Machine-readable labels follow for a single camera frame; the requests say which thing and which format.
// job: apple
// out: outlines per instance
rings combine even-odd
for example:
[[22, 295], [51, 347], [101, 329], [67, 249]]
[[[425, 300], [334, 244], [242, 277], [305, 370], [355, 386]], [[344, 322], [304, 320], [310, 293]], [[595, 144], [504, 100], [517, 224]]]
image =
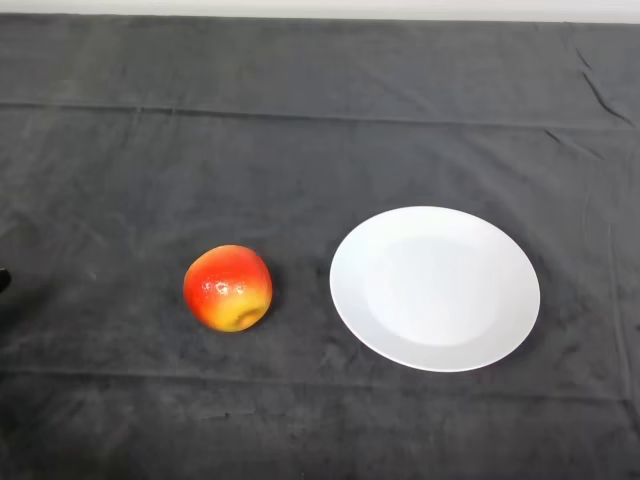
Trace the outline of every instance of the apple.
[[184, 277], [184, 298], [193, 314], [222, 332], [246, 330], [269, 309], [271, 275], [253, 251], [224, 245], [198, 258]]

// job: plate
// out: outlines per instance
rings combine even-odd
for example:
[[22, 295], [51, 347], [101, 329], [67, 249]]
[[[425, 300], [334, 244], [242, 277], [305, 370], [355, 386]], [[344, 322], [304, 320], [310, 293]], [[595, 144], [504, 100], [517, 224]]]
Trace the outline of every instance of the plate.
[[390, 360], [434, 372], [484, 367], [535, 324], [540, 287], [504, 232], [473, 215], [407, 207], [358, 225], [331, 264], [347, 327]]

